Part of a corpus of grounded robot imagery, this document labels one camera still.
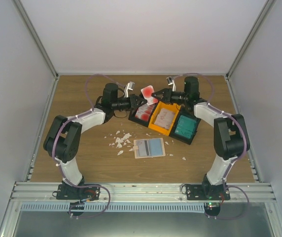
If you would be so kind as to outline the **red circle card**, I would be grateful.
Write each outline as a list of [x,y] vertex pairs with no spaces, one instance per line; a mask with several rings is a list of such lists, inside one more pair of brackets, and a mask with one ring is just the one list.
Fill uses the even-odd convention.
[[152,97],[152,93],[154,93],[154,88],[152,85],[146,86],[141,89],[141,94],[147,101],[148,106],[156,104],[158,102],[158,99]]

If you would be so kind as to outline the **beige leather card holder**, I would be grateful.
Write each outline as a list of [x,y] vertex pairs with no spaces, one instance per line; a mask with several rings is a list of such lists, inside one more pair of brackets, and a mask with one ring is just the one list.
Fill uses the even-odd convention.
[[164,147],[164,141],[163,141],[162,138],[152,138],[152,139],[145,139],[145,140],[148,141],[149,151],[150,151],[150,156],[145,157],[145,158],[164,157],[166,155],[165,147]]

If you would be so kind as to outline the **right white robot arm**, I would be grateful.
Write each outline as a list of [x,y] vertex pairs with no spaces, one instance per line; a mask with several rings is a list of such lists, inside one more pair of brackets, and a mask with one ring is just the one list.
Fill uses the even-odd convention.
[[213,127],[213,147],[216,157],[211,169],[201,184],[202,196],[212,200],[219,190],[226,191],[227,176],[233,165],[250,149],[244,117],[241,114],[229,114],[213,105],[210,101],[215,89],[211,84],[211,94],[207,100],[200,97],[198,73],[184,74],[184,90],[176,90],[175,80],[179,76],[167,78],[169,88],[153,92],[152,97],[165,104],[183,105],[193,116]]

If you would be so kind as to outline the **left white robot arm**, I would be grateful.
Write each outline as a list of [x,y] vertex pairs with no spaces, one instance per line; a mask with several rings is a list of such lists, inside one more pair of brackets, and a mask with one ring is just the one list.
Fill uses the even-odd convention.
[[147,100],[142,96],[129,94],[133,86],[134,83],[129,82],[122,90],[115,83],[107,83],[91,109],[71,117],[59,115],[54,118],[43,148],[59,168],[63,182],[69,186],[68,194],[73,199],[80,199],[85,193],[84,177],[76,162],[81,134],[107,123],[115,111],[133,111],[145,105]]

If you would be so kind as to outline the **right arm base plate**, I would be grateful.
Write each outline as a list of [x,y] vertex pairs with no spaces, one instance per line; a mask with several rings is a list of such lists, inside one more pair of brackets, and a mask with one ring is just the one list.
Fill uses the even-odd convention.
[[203,201],[205,214],[217,218],[226,200],[230,200],[230,193],[221,185],[209,186],[203,184],[182,184],[180,192],[187,200]]

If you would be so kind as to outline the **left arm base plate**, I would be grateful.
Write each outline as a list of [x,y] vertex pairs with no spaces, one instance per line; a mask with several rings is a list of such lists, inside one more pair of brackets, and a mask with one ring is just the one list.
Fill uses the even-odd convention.
[[68,214],[71,217],[79,217],[84,212],[84,204],[87,201],[99,199],[100,186],[90,186],[88,188],[76,188],[62,182],[52,196],[57,200],[71,200]]

